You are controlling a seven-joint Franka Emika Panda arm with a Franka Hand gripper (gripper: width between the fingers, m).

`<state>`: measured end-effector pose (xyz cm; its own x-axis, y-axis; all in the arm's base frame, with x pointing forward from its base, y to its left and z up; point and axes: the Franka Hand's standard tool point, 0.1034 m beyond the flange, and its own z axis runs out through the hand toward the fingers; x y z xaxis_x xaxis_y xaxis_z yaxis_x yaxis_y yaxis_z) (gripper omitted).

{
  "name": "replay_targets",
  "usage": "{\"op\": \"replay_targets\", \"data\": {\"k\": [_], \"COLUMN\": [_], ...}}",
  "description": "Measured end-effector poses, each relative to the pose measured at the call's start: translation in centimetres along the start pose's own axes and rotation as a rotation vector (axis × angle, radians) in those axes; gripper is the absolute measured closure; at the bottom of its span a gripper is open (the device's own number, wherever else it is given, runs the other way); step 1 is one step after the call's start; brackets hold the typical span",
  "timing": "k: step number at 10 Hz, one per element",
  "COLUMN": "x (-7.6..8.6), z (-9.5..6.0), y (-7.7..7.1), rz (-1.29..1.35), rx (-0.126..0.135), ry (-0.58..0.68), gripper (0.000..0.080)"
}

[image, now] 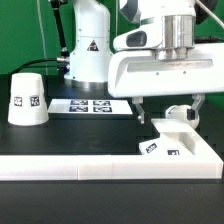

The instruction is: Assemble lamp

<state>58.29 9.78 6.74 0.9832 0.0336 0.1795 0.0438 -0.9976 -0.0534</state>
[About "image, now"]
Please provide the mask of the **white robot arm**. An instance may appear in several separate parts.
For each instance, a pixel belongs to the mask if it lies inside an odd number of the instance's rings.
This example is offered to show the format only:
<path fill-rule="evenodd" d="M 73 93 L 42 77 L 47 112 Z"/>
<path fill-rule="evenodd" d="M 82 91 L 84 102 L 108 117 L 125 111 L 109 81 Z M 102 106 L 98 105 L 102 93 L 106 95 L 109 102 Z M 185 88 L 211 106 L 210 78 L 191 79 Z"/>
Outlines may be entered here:
<path fill-rule="evenodd" d="M 121 14 L 139 27 L 110 41 L 110 13 L 96 0 L 73 0 L 76 46 L 65 82 L 106 86 L 114 98 L 141 107 L 146 96 L 191 94 L 190 120 L 206 93 L 224 92 L 224 43 L 194 41 L 199 0 L 119 0 Z"/>

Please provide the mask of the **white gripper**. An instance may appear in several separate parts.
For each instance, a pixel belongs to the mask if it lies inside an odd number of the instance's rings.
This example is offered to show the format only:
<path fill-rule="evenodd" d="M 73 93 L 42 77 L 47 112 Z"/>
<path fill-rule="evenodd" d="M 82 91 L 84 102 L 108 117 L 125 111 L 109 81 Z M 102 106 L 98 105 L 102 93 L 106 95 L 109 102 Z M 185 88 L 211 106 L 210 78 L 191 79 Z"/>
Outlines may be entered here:
<path fill-rule="evenodd" d="M 193 94 L 187 119 L 196 120 L 205 101 L 201 93 L 224 92 L 224 43 L 169 44 L 160 27 L 140 27 L 117 36 L 108 70 L 108 92 L 132 98 L 145 123 L 143 98 Z"/>

